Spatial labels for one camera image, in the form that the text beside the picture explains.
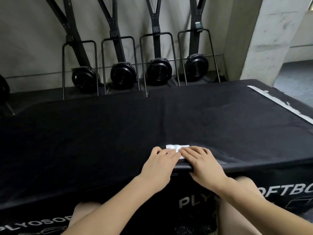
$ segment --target concrete wall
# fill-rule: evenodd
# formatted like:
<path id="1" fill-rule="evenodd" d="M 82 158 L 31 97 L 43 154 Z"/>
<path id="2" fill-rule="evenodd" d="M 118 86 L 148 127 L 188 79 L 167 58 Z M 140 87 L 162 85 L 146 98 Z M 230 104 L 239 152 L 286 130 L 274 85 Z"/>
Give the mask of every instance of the concrete wall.
<path id="1" fill-rule="evenodd" d="M 224 59 L 229 80 L 239 80 L 262 0 L 233 0 Z"/>
<path id="2" fill-rule="evenodd" d="M 313 11 L 307 11 L 291 42 L 284 63 L 313 59 Z"/>
<path id="3" fill-rule="evenodd" d="M 140 63 L 139 37 L 151 33 L 151 20 L 145 0 L 118 0 L 119 29 L 122 36 L 131 35 L 136 41 L 137 60 Z M 56 0 L 63 9 L 63 1 Z M 109 6 L 112 0 L 105 0 Z M 216 54 L 224 51 L 225 39 L 233 0 L 207 0 L 202 15 L 204 27 L 211 30 Z M 78 31 L 82 40 L 92 39 L 98 44 L 98 66 L 101 64 L 100 43 L 109 37 L 108 23 L 97 0 L 72 0 Z M 189 0 L 162 0 L 161 31 L 173 34 L 176 55 L 179 57 L 177 33 L 190 27 Z M 188 55 L 189 35 L 183 38 L 184 57 Z M 1 0 L 0 5 L 0 73 L 7 78 L 11 92 L 42 90 L 61 87 L 61 47 L 65 31 L 45 0 Z M 169 37 L 161 37 L 162 56 L 173 58 Z M 153 56 L 152 38 L 144 41 L 145 61 Z M 134 63 L 130 41 L 123 41 L 126 60 Z M 201 53 L 210 54 L 206 33 L 200 40 Z M 92 66 L 95 65 L 93 46 L 85 49 Z M 117 62 L 112 43 L 105 44 L 106 66 Z M 70 47 L 66 49 L 66 86 L 72 86 L 71 69 L 78 67 Z M 224 74 L 223 58 L 217 58 Z M 110 69 L 106 69 L 110 80 Z"/>
<path id="4" fill-rule="evenodd" d="M 263 0 L 240 79 L 274 84 L 310 2 Z"/>

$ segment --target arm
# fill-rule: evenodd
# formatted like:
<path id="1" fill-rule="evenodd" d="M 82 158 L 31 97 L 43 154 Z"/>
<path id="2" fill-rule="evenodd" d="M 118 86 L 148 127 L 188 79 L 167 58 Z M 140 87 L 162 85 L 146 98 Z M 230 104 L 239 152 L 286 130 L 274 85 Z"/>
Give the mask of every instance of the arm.
<path id="1" fill-rule="evenodd" d="M 136 210 L 170 181 L 181 154 L 155 147 L 142 172 L 114 197 L 86 215 L 63 235 L 118 235 Z"/>
<path id="2" fill-rule="evenodd" d="M 313 234 L 313 224 L 242 187 L 225 175 L 210 150 L 200 147 L 180 150 L 194 167 L 192 178 L 237 209 L 263 235 Z"/>

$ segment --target forearm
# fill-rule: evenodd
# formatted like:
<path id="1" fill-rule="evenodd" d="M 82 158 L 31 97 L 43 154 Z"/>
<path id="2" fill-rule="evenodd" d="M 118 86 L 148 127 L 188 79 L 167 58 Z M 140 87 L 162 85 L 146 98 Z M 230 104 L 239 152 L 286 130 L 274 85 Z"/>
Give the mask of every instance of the forearm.
<path id="1" fill-rule="evenodd" d="M 66 230 L 64 235 L 120 234 L 136 210 L 154 194 L 148 187 L 141 178 L 135 177 L 105 204 Z"/>
<path id="2" fill-rule="evenodd" d="M 313 234 L 313 224 L 268 202 L 229 178 L 217 192 L 262 234 Z"/>

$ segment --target leg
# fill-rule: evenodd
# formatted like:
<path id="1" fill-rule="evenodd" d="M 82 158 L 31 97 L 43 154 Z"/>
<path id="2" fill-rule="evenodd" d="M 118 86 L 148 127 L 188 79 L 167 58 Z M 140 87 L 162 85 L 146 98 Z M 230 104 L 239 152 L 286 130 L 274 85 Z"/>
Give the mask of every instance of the leg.
<path id="1" fill-rule="evenodd" d="M 72 226 L 74 223 L 76 223 L 81 218 L 85 217 L 87 214 L 91 213 L 95 209 L 99 208 L 101 206 L 98 202 L 86 202 L 86 203 L 79 203 L 76 205 L 73 216 L 71 218 L 71 221 L 69 222 L 68 227 Z"/>
<path id="2" fill-rule="evenodd" d="M 264 198 L 254 182 L 248 177 L 238 177 L 236 181 Z M 233 206 L 221 200 L 218 209 L 218 235 L 261 235 L 261 233 Z"/>

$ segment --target hand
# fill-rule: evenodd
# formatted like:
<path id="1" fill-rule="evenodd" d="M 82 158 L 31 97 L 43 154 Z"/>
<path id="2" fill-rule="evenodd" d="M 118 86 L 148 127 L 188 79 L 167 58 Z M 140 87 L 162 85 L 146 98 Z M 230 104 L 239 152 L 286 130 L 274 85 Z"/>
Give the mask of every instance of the hand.
<path id="1" fill-rule="evenodd" d="M 171 173 L 180 156 L 181 153 L 176 153 L 174 149 L 162 150 L 160 147 L 155 147 L 138 177 L 152 186 L 153 192 L 157 193 L 170 182 Z"/>
<path id="2" fill-rule="evenodd" d="M 181 148 L 179 151 L 194 167 L 194 172 L 190 173 L 194 181 L 218 194 L 228 177 L 211 151 L 196 146 Z"/>

